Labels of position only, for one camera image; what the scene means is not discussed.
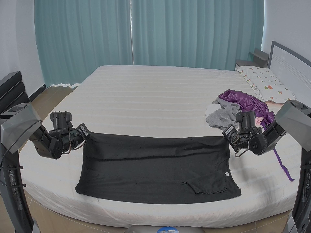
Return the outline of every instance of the black padded headboard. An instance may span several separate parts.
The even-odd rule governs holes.
[[[0,114],[20,103],[30,103],[30,100],[21,72],[12,72],[0,80]]]

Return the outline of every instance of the blue round logo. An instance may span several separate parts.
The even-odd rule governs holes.
[[[174,227],[162,227],[157,233],[179,233],[179,231]]]

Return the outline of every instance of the black baseboard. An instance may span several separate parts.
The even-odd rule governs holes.
[[[29,97],[30,102],[32,102],[37,96],[39,96],[45,89],[46,89],[46,86],[44,84]]]

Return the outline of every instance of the mattress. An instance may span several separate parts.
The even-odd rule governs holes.
[[[254,91],[236,71],[156,66],[102,66],[96,69],[55,111],[72,113],[72,123],[85,123],[97,133],[161,138],[218,136],[205,122],[208,104],[227,89]],[[275,113],[280,105],[269,103]],[[53,128],[47,117],[47,130]],[[75,192],[83,148],[58,160],[42,158],[28,141],[20,153],[25,188],[45,207],[90,223],[230,227],[293,208],[299,182],[301,151],[284,136],[276,149],[295,181],[290,182],[273,151],[246,152],[229,159],[242,195],[201,204],[139,204],[98,199]]]

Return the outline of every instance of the floor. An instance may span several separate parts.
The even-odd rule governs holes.
[[[49,87],[42,92],[32,105],[42,119],[53,110],[74,89],[70,87]],[[38,203],[25,191],[30,212],[38,222],[41,233],[123,233],[126,229],[86,223],[58,213],[55,213]],[[287,221],[289,211],[271,216],[256,222],[230,228],[204,229],[206,233],[281,233]],[[0,197],[0,227],[1,233],[14,233],[13,225]]]

